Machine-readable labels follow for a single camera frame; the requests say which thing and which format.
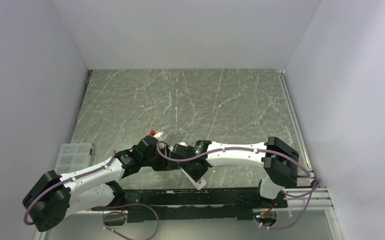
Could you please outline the white remote control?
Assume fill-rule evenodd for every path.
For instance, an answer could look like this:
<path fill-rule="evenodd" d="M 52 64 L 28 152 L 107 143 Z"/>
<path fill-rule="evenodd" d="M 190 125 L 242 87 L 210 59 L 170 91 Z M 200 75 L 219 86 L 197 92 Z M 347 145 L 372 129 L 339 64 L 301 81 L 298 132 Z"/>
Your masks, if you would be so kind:
<path fill-rule="evenodd" d="M 197 190 L 201 190 L 207 185 L 207 181 L 203 178 L 208 170 L 207 167 L 181 166 L 180 169 L 184 172 L 184 174 Z"/>

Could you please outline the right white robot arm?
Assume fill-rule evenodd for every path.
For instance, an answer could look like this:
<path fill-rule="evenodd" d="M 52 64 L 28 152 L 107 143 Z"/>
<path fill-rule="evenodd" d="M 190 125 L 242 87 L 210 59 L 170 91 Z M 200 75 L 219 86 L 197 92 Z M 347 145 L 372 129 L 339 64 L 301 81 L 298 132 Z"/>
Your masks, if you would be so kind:
<path fill-rule="evenodd" d="M 177 143 L 169 157 L 194 180 L 199 181 L 211 167 L 247 166 L 266 172 L 259 182 L 256 202 L 263 208 L 275 202 L 284 188 L 298 183 L 299 153 L 278 137 L 253 144 L 226 144 L 199 140 L 194 146 Z"/>

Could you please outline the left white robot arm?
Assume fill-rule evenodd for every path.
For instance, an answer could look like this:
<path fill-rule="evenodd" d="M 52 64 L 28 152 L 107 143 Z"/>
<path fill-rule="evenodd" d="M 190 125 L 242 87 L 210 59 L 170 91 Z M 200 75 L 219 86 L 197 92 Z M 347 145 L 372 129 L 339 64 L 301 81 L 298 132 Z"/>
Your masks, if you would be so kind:
<path fill-rule="evenodd" d="M 23 222 L 46 232 L 79 211 L 107 206 L 118 210 L 125 201 L 118 180 L 143 167 L 168 171 L 175 164 L 168 160 L 173 149 L 158 132 L 145 136 L 129 149 L 114 150 L 107 160 L 81 170 L 60 174 L 47 171 L 22 200 Z"/>

